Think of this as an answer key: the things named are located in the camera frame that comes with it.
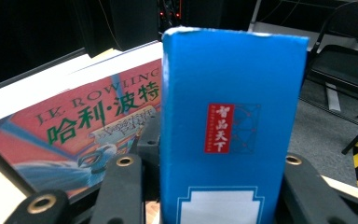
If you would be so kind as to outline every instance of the floor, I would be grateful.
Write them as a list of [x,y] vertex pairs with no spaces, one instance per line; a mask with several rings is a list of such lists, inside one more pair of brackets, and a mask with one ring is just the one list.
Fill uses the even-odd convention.
[[[305,82],[301,97],[328,106],[325,88],[313,82]],[[338,99],[341,114],[355,118],[358,101],[343,94]],[[341,154],[356,134],[358,125],[299,100],[289,151],[305,157],[321,175],[356,187],[352,151]]]

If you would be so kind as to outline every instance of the black chair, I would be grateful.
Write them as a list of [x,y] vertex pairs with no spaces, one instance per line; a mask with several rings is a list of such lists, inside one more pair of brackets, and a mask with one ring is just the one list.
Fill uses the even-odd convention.
[[[306,71],[306,79],[319,80],[319,84],[336,85],[339,89],[346,90],[347,94],[349,92],[349,96],[358,98],[358,50],[337,45],[327,45],[320,50],[325,34],[342,35],[358,40],[358,1],[336,8],[324,22],[322,31],[310,52],[310,63]],[[357,142],[358,135],[342,150],[342,153],[347,154]]]

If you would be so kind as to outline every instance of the dark background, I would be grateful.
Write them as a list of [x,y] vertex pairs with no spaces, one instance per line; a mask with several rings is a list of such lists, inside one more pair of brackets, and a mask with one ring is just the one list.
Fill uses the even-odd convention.
[[[114,6],[108,6],[108,1],[115,2]],[[156,9],[156,13],[162,10],[161,0],[157,0],[155,5],[154,0],[143,0],[143,3],[145,1]],[[96,5],[98,2],[0,0],[0,82],[78,49],[86,48],[88,54],[93,56],[104,49],[116,47],[101,8]],[[108,17],[112,16],[111,13],[118,13],[115,15],[115,22],[110,21],[113,35],[118,37],[140,30],[139,27],[144,29],[143,33],[154,33],[155,27],[161,27],[167,19],[156,16],[155,20],[152,18],[146,25],[138,24],[139,21],[145,21],[142,18],[144,7],[128,8],[123,5],[128,2],[130,6],[134,6],[131,5],[131,0],[101,2],[105,4]],[[178,6],[182,6],[181,18],[174,25],[247,30],[256,0],[182,0],[182,5],[180,2],[172,0],[170,4],[173,5],[173,12],[178,10]],[[329,13],[344,2],[263,0],[261,3],[258,21],[318,32]],[[135,39],[138,36],[140,35],[131,35]]]

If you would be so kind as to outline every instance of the book cover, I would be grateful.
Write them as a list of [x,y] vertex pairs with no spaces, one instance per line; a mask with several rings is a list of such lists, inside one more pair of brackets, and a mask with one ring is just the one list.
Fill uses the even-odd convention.
[[163,36],[163,223],[272,223],[305,37],[173,28]]
[[[136,66],[109,72],[128,56],[132,63],[127,64]],[[144,63],[137,63],[134,56],[120,55],[73,73],[67,86],[77,87],[0,119],[0,156],[35,191],[76,195],[103,180],[112,156],[129,152],[147,118],[160,108],[161,60],[138,54]],[[93,80],[100,69],[110,75]]]

